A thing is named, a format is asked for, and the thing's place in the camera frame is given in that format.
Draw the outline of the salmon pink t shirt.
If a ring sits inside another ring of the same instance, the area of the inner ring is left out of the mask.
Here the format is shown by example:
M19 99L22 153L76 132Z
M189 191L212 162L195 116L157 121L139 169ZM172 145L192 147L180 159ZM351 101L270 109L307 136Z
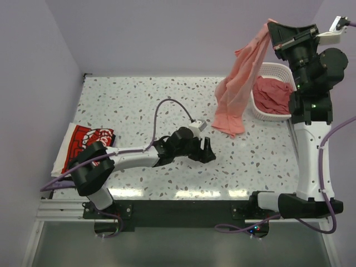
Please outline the salmon pink t shirt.
M269 46L270 33L265 23L246 46L235 51L236 59L230 73L215 89L214 129L231 138L245 132L243 113Z

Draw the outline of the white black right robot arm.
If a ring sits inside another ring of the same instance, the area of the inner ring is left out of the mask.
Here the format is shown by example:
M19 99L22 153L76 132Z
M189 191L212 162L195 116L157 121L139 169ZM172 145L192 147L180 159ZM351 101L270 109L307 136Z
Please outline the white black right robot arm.
M275 54L289 64L296 88L290 95L289 112L297 144L299 181L293 194L253 192L248 204L253 218L267 212L285 219L323 218L344 210L331 183L328 140L333 122L330 92L344 79L348 66L346 54L335 44L347 25L345 17L338 17L328 32L320 33L314 24L292 27L268 23Z

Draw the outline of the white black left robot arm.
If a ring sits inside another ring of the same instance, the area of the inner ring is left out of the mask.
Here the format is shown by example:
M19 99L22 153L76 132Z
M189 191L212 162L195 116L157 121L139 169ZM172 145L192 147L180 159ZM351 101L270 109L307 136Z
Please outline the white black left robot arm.
M113 172L164 166L177 157L188 157L203 164L216 159L210 138L202 138L192 129L181 127L172 135L155 140L149 148L124 150L95 142L68 164L68 171L78 194L88 198L102 218L110 218L115 213L115 204L105 183Z

